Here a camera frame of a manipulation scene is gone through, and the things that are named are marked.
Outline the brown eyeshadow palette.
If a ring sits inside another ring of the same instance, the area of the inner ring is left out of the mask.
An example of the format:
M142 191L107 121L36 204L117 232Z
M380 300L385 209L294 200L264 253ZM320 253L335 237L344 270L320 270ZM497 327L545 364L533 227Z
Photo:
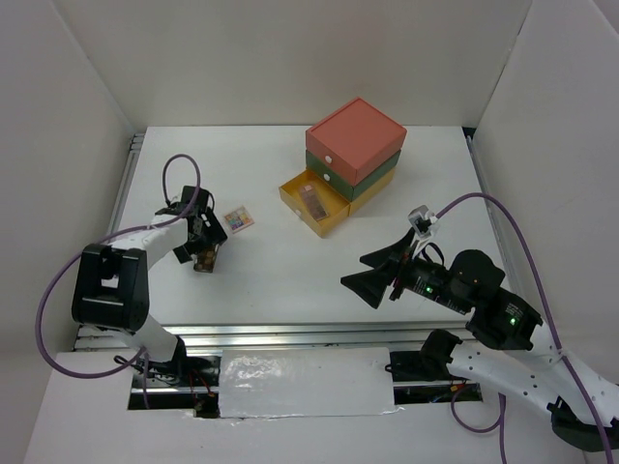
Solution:
M193 270L211 274L217 262L221 244L203 244L193 258Z

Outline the colourful square eyeshadow palette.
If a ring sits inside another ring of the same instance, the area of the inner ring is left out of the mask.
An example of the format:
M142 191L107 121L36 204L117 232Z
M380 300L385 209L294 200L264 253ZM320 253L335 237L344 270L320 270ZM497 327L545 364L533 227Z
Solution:
M245 206L238 207L224 214L223 220L232 234L236 234L254 224L254 220Z

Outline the yellow drawer box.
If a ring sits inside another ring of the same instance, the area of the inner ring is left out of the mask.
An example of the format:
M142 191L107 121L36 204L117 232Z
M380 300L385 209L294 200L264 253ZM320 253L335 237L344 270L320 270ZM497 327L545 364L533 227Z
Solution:
M314 172L305 170L279 187L280 199L317 236L324 238L388 186L395 173L391 169L359 197L347 200Z

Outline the pink-brown eyeshadow palette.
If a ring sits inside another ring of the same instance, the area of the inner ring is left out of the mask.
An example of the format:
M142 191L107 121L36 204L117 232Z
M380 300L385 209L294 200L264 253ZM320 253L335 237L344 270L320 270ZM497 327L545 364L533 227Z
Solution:
M307 208L309 215L316 221L323 220L329 213L320 199L318 188L314 184L303 184L299 187L299 195Z

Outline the green drawer box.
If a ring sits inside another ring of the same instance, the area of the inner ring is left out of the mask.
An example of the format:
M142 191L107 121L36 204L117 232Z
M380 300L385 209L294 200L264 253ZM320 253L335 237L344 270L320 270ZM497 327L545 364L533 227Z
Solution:
M401 151L395 152L389 159L374 169L366 178L356 185L348 184L340 174L332 168L327 167L322 161L315 157L310 151L306 151L306 167L316 174L321 180L325 181L331 188L339 193L348 201L357 199L362 193L368 190L373 184L380 180L384 175L391 171L398 163Z

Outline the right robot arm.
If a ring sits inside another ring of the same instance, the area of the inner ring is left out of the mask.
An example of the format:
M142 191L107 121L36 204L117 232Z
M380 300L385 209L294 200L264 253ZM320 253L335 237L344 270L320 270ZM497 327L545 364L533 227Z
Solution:
M373 308L413 292L468 316L476 348L444 329L432 331L412 365L432 380L466 378L516 398L550 420L555 435L587 452L618 449L618 387L558 348L541 314L503 288L504 272L482 251L466 249L450 266L431 261L413 230L361 257L367 270L341 278Z

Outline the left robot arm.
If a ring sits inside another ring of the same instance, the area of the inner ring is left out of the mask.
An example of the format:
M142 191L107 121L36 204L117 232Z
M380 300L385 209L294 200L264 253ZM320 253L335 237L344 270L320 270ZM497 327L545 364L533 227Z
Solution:
M111 331L127 346L144 349L137 367L176 386L202 362L187 355L184 341L149 314L149 270L167 254L196 272L211 273L227 235L206 189L183 187L178 201L155 213L150 227L81 253L72 304L75 322Z

